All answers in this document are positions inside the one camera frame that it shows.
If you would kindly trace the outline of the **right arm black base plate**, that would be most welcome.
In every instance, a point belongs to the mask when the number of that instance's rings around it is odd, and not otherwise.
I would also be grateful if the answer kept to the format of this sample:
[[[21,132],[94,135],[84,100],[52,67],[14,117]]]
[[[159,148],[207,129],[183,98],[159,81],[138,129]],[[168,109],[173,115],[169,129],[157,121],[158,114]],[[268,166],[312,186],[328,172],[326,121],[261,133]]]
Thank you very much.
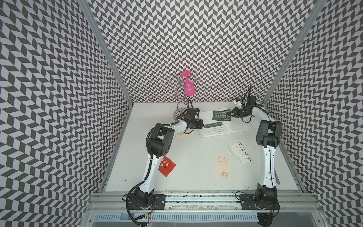
[[[278,202],[260,200],[255,202],[255,195],[240,194],[238,195],[243,210],[260,210],[260,211],[278,211],[280,205]]]

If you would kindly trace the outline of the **green white text card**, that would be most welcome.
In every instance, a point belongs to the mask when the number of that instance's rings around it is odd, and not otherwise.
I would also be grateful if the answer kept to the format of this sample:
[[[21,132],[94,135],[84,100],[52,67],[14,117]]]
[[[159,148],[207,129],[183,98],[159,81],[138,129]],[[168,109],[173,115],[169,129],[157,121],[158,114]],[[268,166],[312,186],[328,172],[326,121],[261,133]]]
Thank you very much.
[[[212,136],[220,136],[220,135],[225,135],[226,130],[225,130],[222,122],[216,122],[216,123],[204,125],[202,134],[203,134],[204,138],[212,137]]]

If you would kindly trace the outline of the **dark green grid card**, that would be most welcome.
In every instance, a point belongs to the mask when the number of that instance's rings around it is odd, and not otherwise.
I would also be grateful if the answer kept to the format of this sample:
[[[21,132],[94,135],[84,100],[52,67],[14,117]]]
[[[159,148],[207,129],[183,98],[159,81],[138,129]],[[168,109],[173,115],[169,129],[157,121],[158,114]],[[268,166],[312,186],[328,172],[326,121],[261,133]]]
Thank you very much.
[[[231,111],[230,109],[213,111],[212,120],[219,122],[231,121],[231,116],[229,115],[230,111]]]

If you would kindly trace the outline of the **white photo album bicycle cover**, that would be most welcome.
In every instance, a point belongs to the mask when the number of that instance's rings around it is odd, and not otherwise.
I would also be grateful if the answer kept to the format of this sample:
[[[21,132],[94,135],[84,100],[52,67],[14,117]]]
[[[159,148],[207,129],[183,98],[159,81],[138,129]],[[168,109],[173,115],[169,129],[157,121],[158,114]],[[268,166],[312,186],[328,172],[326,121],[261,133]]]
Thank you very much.
[[[220,108],[217,111],[227,110],[227,109],[230,109],[230,108]],[[200,119],[203,120],[204,125],[218,122],[218,121],[213,121],[212,120],[213,111],[214,110],[200,112],[199,116],[200,116]],[[225,130],[226,130],[225,135],[232,134],[232,133],[245,132],[245,131],[253,131],[254,130],[254,127],[253,127],[253,125],[251,123],[245,123],[245,122],[242,121],[241,118],[231,117],[231,121],[222,122],[222,123],[224,125]],[[202,134],[203,129],[204,129],[204,127],[201,130],[199,130],[199,136],[201,138],[204,138],[203,134]]]

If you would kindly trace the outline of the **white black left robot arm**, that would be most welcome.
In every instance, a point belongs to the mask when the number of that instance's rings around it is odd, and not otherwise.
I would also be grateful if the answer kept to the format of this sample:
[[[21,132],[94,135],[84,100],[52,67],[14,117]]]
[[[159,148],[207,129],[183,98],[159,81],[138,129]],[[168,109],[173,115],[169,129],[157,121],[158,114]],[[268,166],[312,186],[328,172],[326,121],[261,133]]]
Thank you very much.
[[[186,99],[186,108],[177,115],[174,123],[157,123],[147,134],[145,145],[148,153],[147,165],[143,179],[128,192],[126,202],[135,203],[143,209],[155,204],[153,193],[156,183],[156,172],[162,160],[171,149],[176,134],[189,134],[204,127],[200,118],[200,109],[195,108],[190,98]]]

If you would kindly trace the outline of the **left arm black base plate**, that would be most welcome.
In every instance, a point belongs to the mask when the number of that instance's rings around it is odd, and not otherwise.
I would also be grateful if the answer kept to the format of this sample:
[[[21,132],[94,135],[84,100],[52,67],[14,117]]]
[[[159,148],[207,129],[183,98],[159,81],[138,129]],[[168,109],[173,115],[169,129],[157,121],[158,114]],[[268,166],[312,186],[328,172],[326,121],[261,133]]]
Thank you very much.
[[[127,208],[130,210],[164,210],[166,202],[165,194],[154,194],[147,199],[138,198],[132,194],[127,202]]]

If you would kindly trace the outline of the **white calligraphy card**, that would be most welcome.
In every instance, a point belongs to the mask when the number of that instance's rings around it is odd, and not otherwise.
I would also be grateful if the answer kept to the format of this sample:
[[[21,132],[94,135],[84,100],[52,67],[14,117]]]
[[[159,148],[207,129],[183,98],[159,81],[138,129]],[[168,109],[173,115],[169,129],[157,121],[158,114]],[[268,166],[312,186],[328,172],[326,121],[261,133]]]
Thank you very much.
[[[240,142],[228,145],[228,148],[238,166],[252,162],[251,156]]]

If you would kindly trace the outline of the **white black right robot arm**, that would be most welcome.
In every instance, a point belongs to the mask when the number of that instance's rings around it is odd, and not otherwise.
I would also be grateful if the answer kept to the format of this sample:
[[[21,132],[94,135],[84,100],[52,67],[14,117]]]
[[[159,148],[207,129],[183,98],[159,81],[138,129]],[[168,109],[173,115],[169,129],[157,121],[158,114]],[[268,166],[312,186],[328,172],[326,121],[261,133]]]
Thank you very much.
[[[275,174],[275,156],[281,140],[282,123],[270,117],[269,113],[257,98],[252,95],[250,86],[240,99],[234,103],[236,107],[227,113],[228,116],[240,118],[255,118],[259,121],[256,134],[256,143],[259,145],[261,155],[261,180],[255,190],[254,206],[259,210],[269,208],[271,215],[278,210],[278,189]]]

